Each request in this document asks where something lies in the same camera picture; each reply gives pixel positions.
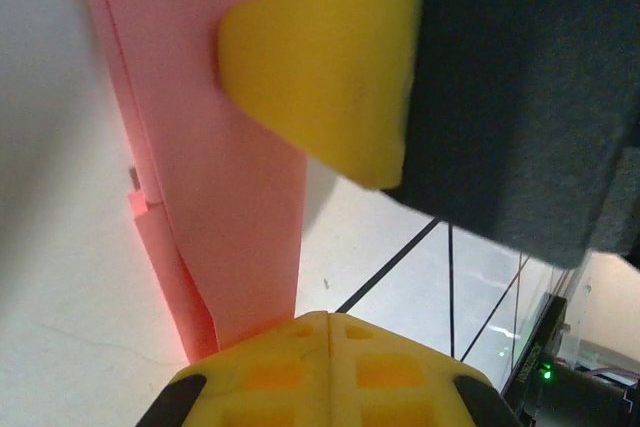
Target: black wire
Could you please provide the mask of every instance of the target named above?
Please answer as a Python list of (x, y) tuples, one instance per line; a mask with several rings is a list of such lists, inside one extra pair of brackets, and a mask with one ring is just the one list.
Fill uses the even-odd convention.
[(454, 315), (453, 289), (453, 225), (449, 224), (449, 335), (451, 342), (451, 357), (456, 358), (456, 330)]
[(489, 322), (491, 321), (491, 318), (495, 315), (496, 311), (498, 310), (498, 307), (500, 307), (500, 304), (502, 304), (502, 301), (504, 300), (504, 298), (507, 296), (507, 293), (509, 292), (509, 290), (511, 289), (511, 287), (513, 286), (513, 284), (516, 282), (516, 280), (518, 279), (518, 277), (520, 277), (520, 272), (522, 272), (522, 269), (524, 269), (524, 266), (527, 265), (527, 262), (529, 262), (529, 258), (527, 257), (527, 259), (522, 263), (522, 265), (518, 268), (518, 272), (516, 273), (516, 275), (513, 277), (513, 279), (511, 279), (511, 282), (509, 282), (509, 285), (507, 286), (507, 288), (504, 290), (504, 292), (502, 293), (502, 296), (500, 297), (500, 300), (498, 300), (498, 303), (495, 305), (495, 307), (493, 308), (493, 310), (491, 311), (491, 313), (489, 314), (489, 316), (487, 317), (487, 319), (484, 321), (484, 324), (482, 324), (482, 327), (480, 327), (480, 330), (478, 331), (478, 333), (476, 334), (476, 336), (473, 338), (473, 340), (471, 341), (471, 344), (469, 345), (469, 347), (467, 348), (467, 350), (465, 351), (464, 355), (462, 356), (462, 358), (460, 359), (460, 362), (464, 362), (464, 360), (467, 358), (467, 355), (469, 355), (469, 352), (471, 352), (471, 349), (473, 348), (474, 345), (476, 345), (476, 342), (478, 341), (478, 339), (480, 338), (480, 335), (482, 334), (482, 332), (484, 332), (484, 329), (487, 327), (487, 325), (489, 325)]
[[(522, 267), (522, 252), (518, 257), (518, 272)], [(516, 281), (516, 310), (513, 314), (513, 341), (511, 342), (511, 370), (515, 366), (516, 356), (516, 333), (518, 332), (518, 304), (520, 303), (520, 274), (518, 274), (518, 280)]]
[(367, 280), (362, 287), (360, 287), (347, 301), (340, 306), (340, 308), (336, 311), (338, 313), (346, 314), (351, 310), (351, 308), (356, 305), (360, 300), (371, 290), (373, 289), (378, 282), (380, 282), (385, 275), (387, 275), (391, 270), (400, 262), (405, 256), (413, 250), (413, 248), (420, 243), (422, 239), (424, 239), (436, 226), (440, 223), (438, 219), (433, 219), (431, 222), (427, 224), (427, 226), (422, 229), (418, 234), (411, 239), (407, 244), (398, 251), (396, 255), (394, 255), (389, 262), (384, 264), (382, 268), (376, 272), (369, 280)]

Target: white floor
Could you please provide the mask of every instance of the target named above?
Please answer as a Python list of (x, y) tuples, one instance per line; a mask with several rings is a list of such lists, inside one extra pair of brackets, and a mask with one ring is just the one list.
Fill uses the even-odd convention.
[[(134, 425), (186, 361), (131, 220), (130, 154), (90, 20), (82, 0), (0, 10), (0, 426)], [(312, 163), (298, 311), (339, 307), (430, 220)], [(459, 358), (519, 254), (454, 240)], [(496, 385), (558, 277), (530, 260), (517, 319), (512, 288), (470, 351)], [(449, 353), (448, 286), (441, 224), (351, 313)]]

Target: yellow plastic piece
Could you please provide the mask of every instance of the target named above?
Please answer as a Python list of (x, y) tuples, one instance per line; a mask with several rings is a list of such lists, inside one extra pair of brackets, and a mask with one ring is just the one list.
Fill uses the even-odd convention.
[(477, 370), (349, 315), (329, 332), (331, 427), (475, 427), (453, 379)]
[(207, 377), (184, 427), (328, 426), (328, 338), (315, 312), (182, 370)]
[(184, 427), (474, 427), (477, 370), (344, 314), (315, 312), (180, 372), (207, 378)]
[(400, 184), (422, 0), (248, 0), (219, 30), (224, 91), (368, 188)]

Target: yellow foam block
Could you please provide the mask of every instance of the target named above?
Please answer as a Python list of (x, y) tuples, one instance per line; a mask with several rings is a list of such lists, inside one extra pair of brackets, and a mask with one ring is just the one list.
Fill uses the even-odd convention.
[(369, 188), (400, 184), (422, 0), (248, 0), (218, 34), (243, 111)]
[(184, 427), (329, 425), (328, 314), (299, 317), (182, 370), (207, 382)]
[(331, 427), (476, 425), (453, 379), (477, 370), (349, 315), (329, 332)]

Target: black cable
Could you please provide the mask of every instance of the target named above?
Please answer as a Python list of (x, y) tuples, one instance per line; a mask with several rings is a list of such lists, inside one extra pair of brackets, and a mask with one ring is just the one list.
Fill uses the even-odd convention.
[[(522, 252), (518, 257), (518, 272), (522, 267)], [(516, 333), (518, 332), (518, 304), (520, 303), (520, 274), (518, 274), (518, 280), (516, 281), (516, 310), (513, 314), (513, 340), (511, 342), (511, 370), (515, 366), (516, 357)]]
[(389, 262), (384, 264), (382, 268), (376, 272), (369, 280), (367, 280), (362, 287), (360, 287), (347, 301), (340, 306), (340, 308), (336, 311), (341, 314), (346, 314), (351, 310), (351, 308), (356, 305), (360, 300), (371, 290), (373, 289), (378, 282), (380, 282), (385, 275), (387, 275), (391, 270), (406, 257), (406, 255), (413, 250), (413, 248), (420, 243), (422, 239), (424, 239), (435, 227), (440, 223), (438, 219), (433, 219), (431, 222), (427, 224), (427, 226), (422, 229), (418, 234), (411, 239), (407, 244), (402, 247), (398, 251), (396, 255), (394, 255)]
[(507, 286), (507, 288), (502, 293), (502, 296), (500, 297), (500, 300), (498, 300), (498, 303), (495, 305), (495, 307), (493, 308), (493, 310), (491, 311), (491, 313), (489, 314), (487, 319), (484, 321), (484, 324), (482, 324), (482, 327), (480, 327), (480, 330), (478, 331), (476, 336), (471, 341), (471, 344), (469, 345), (469, 347), (465, 351), (464, 355), (460, 359), (460, 362), (464, 362), (465, 361), (465, 359), (467, 358), (467, 355), (469, 355), (469, 352), (471, 352), (471, 349), (473, 348), (473, 346), (476, 345), (476, 342), (480, 338), (480, 335), (482, 335), (482, 332), (484, 332), (484, 329), (487, 327), (487, 325), (489, 325), (489, 322), (491, 321), (491, 318), (495, 315), (496, 311), (498, 310), (498, 307), (500, 307), (500, 304), (502, 304), (502, 301), (507, 296), (507, 293), (509, 292), (509, 290), (511, 289), (513, 284), (516, 282), (518, 277), (520, 277), (520, 272), (522, 272), (522, 269), (524, 269), (525, 265), (527, 265), (527, 262), (529, 262), (529, 258), (530, 257), (527, 257), (527, 259), (522, 263), (522, 265), (518, 269), (518, 272), (516, 273), (516, 275), (513, 277), (513, 279), (511, 279), (511, 282), (509, 282), (509, 285)]
[(454, 315), (454, 289), (453, 289), (453, 225), (449, 224), (449, 335), (451, 342), (451, 358), (456, 358), (456, 333)]

